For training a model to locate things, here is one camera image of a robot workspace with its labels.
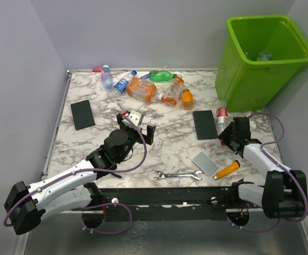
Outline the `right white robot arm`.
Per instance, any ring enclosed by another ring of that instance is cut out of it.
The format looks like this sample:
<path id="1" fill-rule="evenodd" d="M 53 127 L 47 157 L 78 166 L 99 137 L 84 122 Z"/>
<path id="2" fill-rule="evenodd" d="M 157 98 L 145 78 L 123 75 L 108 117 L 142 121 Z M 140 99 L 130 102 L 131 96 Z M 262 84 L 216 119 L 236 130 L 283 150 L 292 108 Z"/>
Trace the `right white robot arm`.
<path id="1" fill-rule="evenodd" d="M 245 181 L 233 183 L 228 194 L 232 207 L 250 202 L 262 208 L 268 218 L 277 219 L 303 220 L 308 215 L 305 173 L 276 160 L 261 141 L 252 139 L 248 117 L 234 117 L 218 139 L 265 178 L 264 186 Z"/>

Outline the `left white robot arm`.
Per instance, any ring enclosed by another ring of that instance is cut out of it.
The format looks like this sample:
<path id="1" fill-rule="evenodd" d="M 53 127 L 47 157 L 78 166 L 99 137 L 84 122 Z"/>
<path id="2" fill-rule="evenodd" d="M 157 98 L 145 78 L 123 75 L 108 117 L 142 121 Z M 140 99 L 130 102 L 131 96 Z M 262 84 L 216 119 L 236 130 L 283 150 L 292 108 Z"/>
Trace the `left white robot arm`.
<path id="1" fill-rule="evenodd" d="M 12 227 L 16 235 L 22 235 L 53 214 L 76 208 L 103 207 L 95 180 L 119 173 L 117 166 L 125 162 L 133 146 L 136 143 L 144 147 L 151 145 L 156 130 L 155 126 L 148 125 L 147 133 L 142 134 L 139 125 L 143 117 L 134 112 L 119 113 L 116 118 L 119 128 L 80 163 L 44 181 L 14 184 L 4 203 L 3 225 Z"/>

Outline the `red label bottle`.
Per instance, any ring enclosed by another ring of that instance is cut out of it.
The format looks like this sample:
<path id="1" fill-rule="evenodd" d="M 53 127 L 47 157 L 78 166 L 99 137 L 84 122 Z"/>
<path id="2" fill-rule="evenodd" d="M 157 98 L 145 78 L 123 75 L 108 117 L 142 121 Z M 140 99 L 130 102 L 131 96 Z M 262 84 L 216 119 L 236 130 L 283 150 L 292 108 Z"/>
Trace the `red label bottle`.
<path id="1" fill-rule="evenodd" d="M 228 125 L 228 110 L 225 101 L 220 101 L 219 108 L 217 109 L 217 133 L 220 135 Z"/>

